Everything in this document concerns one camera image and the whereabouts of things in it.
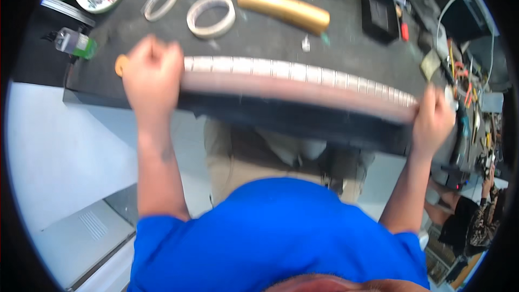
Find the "plastic container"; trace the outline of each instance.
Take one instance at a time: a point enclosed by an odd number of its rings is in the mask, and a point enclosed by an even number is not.
[[[361,6],[364,33],[384,44],[400,37],[400,23],[393,0],[361,0]]]
[[[66,27],[56,34],[54,44],[58,51],[87,60],[91,59],[97,50],[97,43],[93,39]]]

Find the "fist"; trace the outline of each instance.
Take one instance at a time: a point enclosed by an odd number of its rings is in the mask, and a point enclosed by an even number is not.
[[[456,114],[445,101],[444,91],[427,86],[412,128],[412,152],[432,160],[455,123]]]
[[[184,54],[177,42],[148,35],[137,43],[128,54],[122,83],[138,123],[170,117],[183,73]]]

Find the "woman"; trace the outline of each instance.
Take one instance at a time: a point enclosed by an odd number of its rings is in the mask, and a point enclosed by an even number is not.
[[[438,241],[451,245],[456,256],[467,257],[487,250],[494,239],[501,217],[507,189],[498,190],[494,186],[495,166],[490,167],[490,174],[483,182],[481,202],[463,197],[447,187],[429,179],[428,186],[440,194],[454,214],[448,213],[436,205],[425,201],[425,211],[435,224],[442,226]]]

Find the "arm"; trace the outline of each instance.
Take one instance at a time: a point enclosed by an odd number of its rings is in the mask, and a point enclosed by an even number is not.
[[[412,129],[412,149],[379,222],[392,233],[420,230],[432,157],[455,124],[440,89],[428,86]]]
[[[122,80],[137,119],[139,216],[171,215],[187,221],[190,216],[170,134],[184,70],[182,50],[176,43],[166,45],[148,36],[128,58]]]

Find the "black frame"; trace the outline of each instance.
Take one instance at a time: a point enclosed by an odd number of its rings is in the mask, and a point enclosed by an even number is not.
[[[32,241],[26,233],[25,226],[18,212],[16,200],[10,185],[7,162],[5,155],[4,117],[6,95],[8,90],[9,75],[19,53],[21,39],[31,12],[40,0],[2,0],[1,4],[1,28],[0,39],[1,52],[1,103],[2,110],[2,169],[1,169],[1,243],[2,252],[1,271],[3,290],[60,290],[54,279],[42,264],[35,251]],[[514,115],[515,129],[519,128],[519,78],[517,76],[517,64],[519,63],[519,29],[512,12],[518,0],[485,0],[503,39],[503,47],[507,54],[508,70],[514,87]],[[518,168],[517,152],[515,147],[515,159],[513,162],[514,181],[510,181],[508,204],[508,216],[503,220],[500,229],[490,247],[487,256],[477,269],[476,274],[466,286],[466,291],[500,291],[519,286],[518,278],[514,277],[514,269],[517,267],[519,253],[519,190],[517,190],[516,172]]]

